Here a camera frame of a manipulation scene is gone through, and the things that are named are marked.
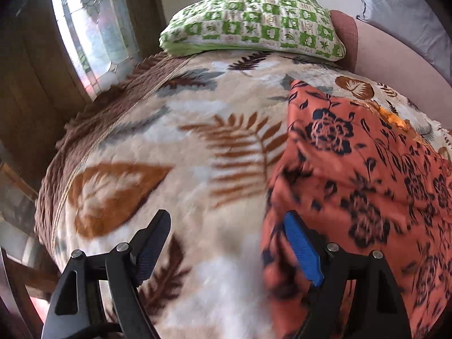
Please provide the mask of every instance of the window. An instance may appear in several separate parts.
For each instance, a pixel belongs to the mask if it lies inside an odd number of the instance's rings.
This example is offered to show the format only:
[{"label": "window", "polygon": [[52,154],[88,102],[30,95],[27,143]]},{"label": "window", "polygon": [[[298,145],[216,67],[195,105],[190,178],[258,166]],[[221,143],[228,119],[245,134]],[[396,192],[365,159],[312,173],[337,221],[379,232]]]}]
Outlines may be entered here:
[{"label": "window", "polygon": [[67,53],[92,99],[140,62],[126,0],[52,2]]}]

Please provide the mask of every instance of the green patterned pillow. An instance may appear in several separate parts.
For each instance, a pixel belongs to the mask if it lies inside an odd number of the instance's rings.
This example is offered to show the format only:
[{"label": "green patterned pillow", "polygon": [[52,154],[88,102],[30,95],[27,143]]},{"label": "green patterned pillow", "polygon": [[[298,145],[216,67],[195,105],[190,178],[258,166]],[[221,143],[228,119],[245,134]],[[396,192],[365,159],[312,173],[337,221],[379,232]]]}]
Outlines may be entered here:
[{"label": "green patterned pillow", "polygon": [[160,47],[174,56],[211,49],[265,49],[337,61],[345,47],[316,0],[204,0],[173,16]]}]

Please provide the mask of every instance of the floral cloth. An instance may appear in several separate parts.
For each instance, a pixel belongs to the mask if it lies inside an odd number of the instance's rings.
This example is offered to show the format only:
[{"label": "floral cloth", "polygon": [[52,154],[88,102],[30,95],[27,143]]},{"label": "floral cloth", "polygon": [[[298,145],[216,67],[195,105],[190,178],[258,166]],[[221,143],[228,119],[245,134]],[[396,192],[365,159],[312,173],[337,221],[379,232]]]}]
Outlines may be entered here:
[{"label": "floral cloth", "polygon": [[[274,327],[294,334],[310,306],[304,278],[282,227],[296,210],[309,228],[345,251],[385,255],[410,318],[423,338],[452,293],[452,168],[367,107],[294,81],[288,142],[269,183],[262,257]],[[346,288],[335,333],[353,298]]]}]

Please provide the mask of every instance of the pink cushion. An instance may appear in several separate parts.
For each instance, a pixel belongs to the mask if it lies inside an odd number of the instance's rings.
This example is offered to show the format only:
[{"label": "pink cushion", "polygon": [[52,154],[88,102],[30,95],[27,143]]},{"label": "pink cushion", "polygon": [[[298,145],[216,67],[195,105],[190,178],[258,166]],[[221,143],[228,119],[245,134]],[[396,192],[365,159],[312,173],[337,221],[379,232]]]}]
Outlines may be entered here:
[{"label": "pink cushion", "polygon": [[331,16],[350,55],[349,60],[338,63],[356,75],[390,86],[429,118],[452,129],[452,87],[434,67],[396,38],[369,24],[356,19],[353,24],[351,17],[334,10]]}]

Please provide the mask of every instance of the black flower print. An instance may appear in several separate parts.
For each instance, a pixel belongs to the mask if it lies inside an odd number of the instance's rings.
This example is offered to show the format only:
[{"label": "black flower print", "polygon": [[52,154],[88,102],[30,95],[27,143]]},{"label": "black flower print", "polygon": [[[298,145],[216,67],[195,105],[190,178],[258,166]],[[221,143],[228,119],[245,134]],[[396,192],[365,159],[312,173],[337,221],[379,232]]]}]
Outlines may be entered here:
[{"label": "black flower print", "polygon": [[433,207],[433,205],[431,203],[428,203],[428,205],[425,208],[419,209],[419,211],[421,212],[425,225],[428,227],[432,227],[433,226],[432,220],[436,214],[436,209]]},{"label": "black flower print", "polygon": [[[427,243],[427,249],[430,249],[430,242]],[[417,271],[414,288],[416,291],[416,300],[414,308],[421,306],[429,299],[430,293],[435,289],[436,271],[438,268],[438,257],[427,254],[423,257],[423,261]]]},{"label": "black flower print", "polygon": [[447,262],[446,271],[450,276],[452,276],[452,259]]},{"label": "black flower print", "polygon": [[441,208],[447,208],[449,193],[446,189],[446,180],[442,174],[437,179],[433,179],[433,186],[438,196],[438,204]]},{"label": "black flower print", "polygon": [[408,171],[408,177],[405,178],[405,186],[408,194],[417,200],[427,200],[428,195],[421,180],[420,174],[415,174],[414,171]]},{"label": "black flower print", "polygon": [[352,217],[349,236],[356,246],[364,249],[376,241],[387,243],[390,223],[381,217],[380,210],[368,202],[363,193],[355,191],[350,194],[350,199],[342,198],[340,206],[347,209]]},{"label": "black flower print", "polygon": [[333,151],[338,155],[352,152],[350,142],[353,137],[353,126],[349,121],[338,118],[328,108],[316,109],[311,122],[306,127],[306,133],[311,139],[311,145],[319,150]]},{"label": "black flower print", "polygon": [[422,325],[422,322],[419,321],[416,326],[416,331],[414,333],[413,339],[424,339],[430,331],[429,324]]}]

